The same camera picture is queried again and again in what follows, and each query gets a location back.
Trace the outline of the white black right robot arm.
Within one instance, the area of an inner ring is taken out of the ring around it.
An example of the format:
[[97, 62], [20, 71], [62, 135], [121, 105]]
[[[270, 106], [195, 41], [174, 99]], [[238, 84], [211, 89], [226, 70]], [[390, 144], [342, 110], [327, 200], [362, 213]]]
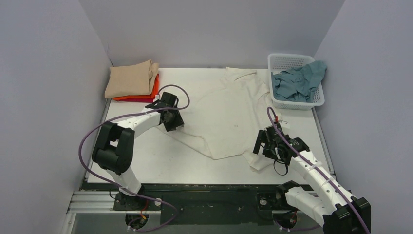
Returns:
[[253, 153], [284, 165], [298, 173], [315, 195], [301, 185], [288, 181], [275, 191], [275, 202], [281, 209], [302, 211], [322, 227], [325, 234], [371, 233], [371, 205], [344, 189], [317, 160], [300, 138], [285, 135], [280, 125], [259, 130]]

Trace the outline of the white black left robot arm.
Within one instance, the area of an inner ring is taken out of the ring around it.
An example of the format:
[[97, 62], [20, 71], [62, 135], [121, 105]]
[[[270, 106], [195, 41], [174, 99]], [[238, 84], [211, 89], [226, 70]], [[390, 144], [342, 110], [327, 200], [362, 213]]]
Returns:
[[163, 125], [166, 131], [184, 126], [179, 98], [164, 92], [145, 106], [138, 116], [119, 122], [108, 121], [100, 128], [92, 160], [105, 170], [119, 189], [119, 200], [134, 210], [145, 207], [144, 186], [131, 168], [135, 139], [147, 130]]

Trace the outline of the white t shirt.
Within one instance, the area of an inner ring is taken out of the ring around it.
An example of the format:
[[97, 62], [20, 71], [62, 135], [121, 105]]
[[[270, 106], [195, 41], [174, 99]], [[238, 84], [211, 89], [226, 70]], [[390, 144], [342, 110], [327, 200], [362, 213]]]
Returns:
[[227, 67], [221, 75], [197, 71], [188, 78], [160, 73], [160, 85], [185, 89], [178, 97], [184, 126], [168, 135], [200, 154], [219, 160], [242, 156], [260, 171], [272, 160], [253, 153], [258, 131], [267, 127], [270, 90], [256, 69]]

